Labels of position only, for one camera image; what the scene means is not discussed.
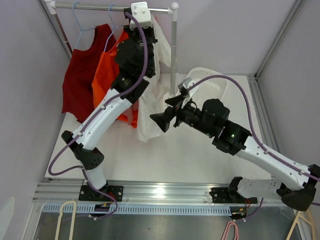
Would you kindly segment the white t shirt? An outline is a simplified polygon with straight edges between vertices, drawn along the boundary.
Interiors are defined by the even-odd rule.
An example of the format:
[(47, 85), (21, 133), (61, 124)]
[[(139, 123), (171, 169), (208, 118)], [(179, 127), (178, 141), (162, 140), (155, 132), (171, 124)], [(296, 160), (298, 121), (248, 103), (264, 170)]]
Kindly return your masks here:
[(171, 79), (161, 75), (161, 66), (171, 66), (171, 47), (166, 39), (162, 28), (154, 16), (151, 17), (153, 30), (157, 43), (154, 48), (155, 76), (147, 78), (149, 85), (138, 100), (138, 118), (136, 136), (138, 140), (147, 142), (152, 138), (159, 137), (163, 131), (150, 118), (150, 115), (162, 113), (167, 108), (165, 100), (170, 96)]

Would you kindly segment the pink t shirt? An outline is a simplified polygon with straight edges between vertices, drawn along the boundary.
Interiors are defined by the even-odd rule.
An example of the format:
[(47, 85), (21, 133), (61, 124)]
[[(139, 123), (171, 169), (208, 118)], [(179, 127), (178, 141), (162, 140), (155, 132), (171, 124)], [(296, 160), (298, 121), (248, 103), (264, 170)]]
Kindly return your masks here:
[(123, 114), (127, 117), (128, 124), (136, 123), (138, 119), (139, 103), (135, 102)]

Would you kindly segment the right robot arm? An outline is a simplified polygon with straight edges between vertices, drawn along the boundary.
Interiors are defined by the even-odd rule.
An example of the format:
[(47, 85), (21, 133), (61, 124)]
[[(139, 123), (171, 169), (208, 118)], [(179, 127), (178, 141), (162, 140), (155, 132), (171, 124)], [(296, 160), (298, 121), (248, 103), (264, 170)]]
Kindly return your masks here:
[(280, 161), (281, 154), (259, 144), (253, 133), (228, 119), (230, 110), (219, 99), (206, 100), (201, 109), (192, 100), (183, 104), (184, 99), (182, 95), (167, 99), (165, 111), (150, 118), (163, 132), (168, 131), (171, 120), (175, 120), (174, 127), (184, 123), (212, 138), (219, 151), (247, 160), (272, 176), (258, 180), (234, 177), (227, 190), (232, 202), (265, 198), (281, 200), (297, 211), (305, 212), (310, 207), (316, 195), (319, 166), (298, 164), (288, 158)]

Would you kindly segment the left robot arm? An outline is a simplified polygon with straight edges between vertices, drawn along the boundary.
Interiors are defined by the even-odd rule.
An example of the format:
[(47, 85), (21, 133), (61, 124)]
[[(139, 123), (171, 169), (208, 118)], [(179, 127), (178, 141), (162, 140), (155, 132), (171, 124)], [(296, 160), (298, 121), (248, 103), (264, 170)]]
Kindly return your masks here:
[(157, 43), (153, 26), (124, 27), (128, 35), (115, 49), (119, 72), (93, 113), (74, 131), (64, 131), (62, 139), (79, 160), (83, 175), (90, 186), (90, 195), (97, 201), (107, 197), (108, 181), (102, 170), (104, 155), (97, 143), (105, 131), (126, 110), (132, 107), (155, 76), (154, 45)]

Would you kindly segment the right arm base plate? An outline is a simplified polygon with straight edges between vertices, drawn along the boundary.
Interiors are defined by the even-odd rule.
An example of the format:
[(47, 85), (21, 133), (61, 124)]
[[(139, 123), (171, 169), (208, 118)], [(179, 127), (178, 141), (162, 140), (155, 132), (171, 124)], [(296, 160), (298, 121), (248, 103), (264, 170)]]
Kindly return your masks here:
[(236, 187), (212, 187), (209, 195), (215, 204), (257, 204), (256, 197), (244, 198), (237, 192)]

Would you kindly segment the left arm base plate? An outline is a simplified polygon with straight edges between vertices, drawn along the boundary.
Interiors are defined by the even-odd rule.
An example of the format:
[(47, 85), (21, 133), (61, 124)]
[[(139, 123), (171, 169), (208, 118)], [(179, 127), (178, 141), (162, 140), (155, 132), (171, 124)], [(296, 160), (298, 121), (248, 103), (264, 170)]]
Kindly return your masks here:
[[(124, 187), (121, 185), (107, 185), (99, 190), (114, 198), (117, 202), (122, 202)], [(78, 200), (86, 202), (113, 202), (113, 200), (104, 194), (93, 190), (89, 185), (82, 185), (80, 188)]]

